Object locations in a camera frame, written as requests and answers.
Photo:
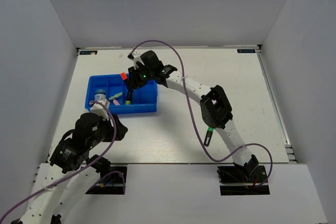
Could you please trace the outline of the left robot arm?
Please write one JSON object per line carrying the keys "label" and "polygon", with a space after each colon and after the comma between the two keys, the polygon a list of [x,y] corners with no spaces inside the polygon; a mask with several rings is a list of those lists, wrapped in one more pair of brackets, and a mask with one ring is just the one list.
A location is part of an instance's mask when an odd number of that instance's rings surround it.
{"label": "left robot arm", "polygon": [[32,204],[14,223],[65,223],[83,195],[97,184],[121,183],[125,175],[103,155],[89,152],[101,142],[122,140],[128,128],[117,115],[107,118],[84,113],[74,129],[66,132],[54,150],[42,189],[30,196]]}

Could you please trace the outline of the green translucent eraser case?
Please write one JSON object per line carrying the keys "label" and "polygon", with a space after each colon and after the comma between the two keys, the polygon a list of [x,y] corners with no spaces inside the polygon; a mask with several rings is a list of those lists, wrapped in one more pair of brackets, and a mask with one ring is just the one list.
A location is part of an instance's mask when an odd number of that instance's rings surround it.
{"label": "green translucent eraser case", "polygon": [[109,100],[117,100],[122,97],[122,92],[112,95]]}

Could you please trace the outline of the right corner table label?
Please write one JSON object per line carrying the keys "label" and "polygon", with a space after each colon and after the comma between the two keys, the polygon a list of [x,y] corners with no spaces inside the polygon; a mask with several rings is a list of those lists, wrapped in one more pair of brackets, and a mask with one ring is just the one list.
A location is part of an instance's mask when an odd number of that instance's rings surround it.
{"label": "right corner table label", "polygon": [[255,49],[237,49],[239,54],[255,54]]}

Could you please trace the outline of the left corner table label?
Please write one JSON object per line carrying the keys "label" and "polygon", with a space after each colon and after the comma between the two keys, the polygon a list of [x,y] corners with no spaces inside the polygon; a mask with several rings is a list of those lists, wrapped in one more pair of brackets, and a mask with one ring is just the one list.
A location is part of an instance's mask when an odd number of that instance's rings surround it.
{"label": "left corner table label", "polygon": [[96,55],[98,53],[97,50],[81,50],[79,51],[80,55]]}

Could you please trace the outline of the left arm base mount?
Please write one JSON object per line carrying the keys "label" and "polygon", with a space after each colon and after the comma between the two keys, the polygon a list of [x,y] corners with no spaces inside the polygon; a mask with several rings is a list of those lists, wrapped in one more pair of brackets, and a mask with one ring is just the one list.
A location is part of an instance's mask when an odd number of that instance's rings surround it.
{"label": "left arm base mount", "polygon": [[100,158],[92,165],[99,180],[86,192],[89,195],[124,195],[127,181],[128,167],[112,165],[106,158]]}

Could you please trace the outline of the orange highlighter marker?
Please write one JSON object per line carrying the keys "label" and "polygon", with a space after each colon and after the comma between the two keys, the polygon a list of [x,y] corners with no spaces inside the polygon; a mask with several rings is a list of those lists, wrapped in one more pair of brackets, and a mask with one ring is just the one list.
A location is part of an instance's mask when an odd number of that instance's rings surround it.
{"label": "orange highlighter marker", "polygon": [[125,80],[128,79],[128,76],[127,76],[127,74],[126,74],[125,72],[120,73],[120,76],[121,76],[121,79],[122,79],[123,81],[125,81]]}

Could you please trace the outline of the green highlighter marker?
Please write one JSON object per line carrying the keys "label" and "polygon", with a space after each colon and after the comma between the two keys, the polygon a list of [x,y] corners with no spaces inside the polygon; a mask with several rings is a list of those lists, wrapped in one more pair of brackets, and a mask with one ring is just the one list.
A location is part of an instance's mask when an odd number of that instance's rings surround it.
{"label": "green highlighter marker", "polygon": [[209,147],[209,144],[210,144],[211,139],[212,139],[213,131],[214,131],[213,128],[208,127],[208,129],[206,131],[205,138],[204,138],[204,146]]}

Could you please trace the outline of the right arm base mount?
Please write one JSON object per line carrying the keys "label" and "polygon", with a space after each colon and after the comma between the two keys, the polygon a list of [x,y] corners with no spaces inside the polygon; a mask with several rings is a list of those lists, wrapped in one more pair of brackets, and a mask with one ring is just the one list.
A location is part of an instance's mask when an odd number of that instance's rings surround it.
{"label": "right arm base mount", "polygon": [[251,176],[240,174],[235,166],[217,168],[221,196],[270,195],[264,165],[259,165]]}

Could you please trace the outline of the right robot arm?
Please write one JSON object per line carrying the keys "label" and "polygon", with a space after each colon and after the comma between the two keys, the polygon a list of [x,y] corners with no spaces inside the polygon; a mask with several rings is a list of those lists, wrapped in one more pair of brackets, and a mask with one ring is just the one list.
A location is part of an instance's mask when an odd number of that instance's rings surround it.
{"label": "right robot arm", "polygon": [[183,76],[175,66],[164,65],[152,50],[137,57],[130,53],[128,58],[133,61],[125,80],[128,89],[139,89],[153,80],[194,100],[201,108],[204,123],[220,135],[232,153],[238,177],[245,182],[255,177],[259,162],[238,133],[232,107],[221,86],[205,86]]}

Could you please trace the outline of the blue plastic sorting tray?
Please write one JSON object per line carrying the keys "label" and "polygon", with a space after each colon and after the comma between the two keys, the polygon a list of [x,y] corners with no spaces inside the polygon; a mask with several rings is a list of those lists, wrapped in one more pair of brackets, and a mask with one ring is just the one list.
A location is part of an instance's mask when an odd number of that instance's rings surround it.
{"label": "blue plastic sorting tray", "polygon": [[157,111],[158,89],[155,81],[134,90],[131,104],[126,105],[128,89],[119,74],[91,76],[88,81],[85,109],[91,108],[90,101],[95,98],[98,90],[103,90],[107,98],[121,93],[117,98],[118,105],[110,103],[109,110],[113,114],[150,113]]}

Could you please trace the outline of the corner table label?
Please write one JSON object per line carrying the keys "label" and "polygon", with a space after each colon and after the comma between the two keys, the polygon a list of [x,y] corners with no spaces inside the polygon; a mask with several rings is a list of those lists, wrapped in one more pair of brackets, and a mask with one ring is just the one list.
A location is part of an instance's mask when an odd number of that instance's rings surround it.
{"label": "corner table label", "polygon": [[80,55],[96,55],[98,53],[97,50],[81,50],[79,51]]}
{"label": "corner table label", "polygon": [[255,54],[255,49],[237,49],[239,54]]}

